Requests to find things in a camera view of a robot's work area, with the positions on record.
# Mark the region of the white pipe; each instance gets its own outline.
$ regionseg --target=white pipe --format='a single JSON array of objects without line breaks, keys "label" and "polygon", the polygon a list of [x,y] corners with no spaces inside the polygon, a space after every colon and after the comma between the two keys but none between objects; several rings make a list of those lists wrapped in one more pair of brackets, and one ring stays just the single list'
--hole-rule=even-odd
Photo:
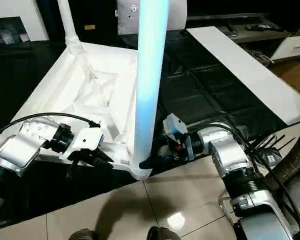
[{"label": "white pipe", "polygon": [[79,45],[80,41],[76,34],[68,0],[58,0],[58,5],[65,31],[65,43],[67,45]]},{"label": "white pipe", "polygon": [[151,151],[169,16],[169,0],[140,0],[136,116],[131,171],[139,179],[151,169],[140,169]]}]

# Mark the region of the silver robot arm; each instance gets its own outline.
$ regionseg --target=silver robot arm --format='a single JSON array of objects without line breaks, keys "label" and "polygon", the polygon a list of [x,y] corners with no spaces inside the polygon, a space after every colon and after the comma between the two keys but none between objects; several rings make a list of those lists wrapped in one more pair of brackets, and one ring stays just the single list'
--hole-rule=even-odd
[{"label": "silver robot arm", "polygon": [[100,125],[81,129],[77,134],[70,126],[56,123],[49,117],[35,117],[23,122],[19,132],[0,144],[0,208],[10,188],[17,185],[19,178],[40,149],[51,149],[59,153],[60,159],[77,164],[86,162],[94,167],[112,168],[113,162],[99,149],[104,136]]},{"label": "silver robot arm", "polygon": [[[217,122],[216,125],[230,128],[224,123]],[[244,147],[234,139],[230,131],[208,126],[191,136],[196,141],[188,140],[190,136],[186,134],[186,125],[174,114],[167,117],[163,126],[166,135],[182,145],[188,160],[193,159],[196,154],[211,155],[230,196],[233,211],[239,218],[236,223],[230,221],[238,239],[293,240],[291,226],[267,189],[264,176],[256,172]],[[198,142],[201,143],[201,148],[195,150],[194,146]]]}]

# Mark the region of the white cabinet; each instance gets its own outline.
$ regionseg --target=white cabinet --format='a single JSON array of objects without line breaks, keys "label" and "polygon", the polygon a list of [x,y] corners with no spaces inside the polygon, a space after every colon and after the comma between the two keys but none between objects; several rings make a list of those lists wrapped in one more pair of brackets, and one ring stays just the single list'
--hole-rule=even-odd
[{"label": "white cabinet", "polygon": [[275,51],[272,60],[300,56],[300,36],[287,37]]}]

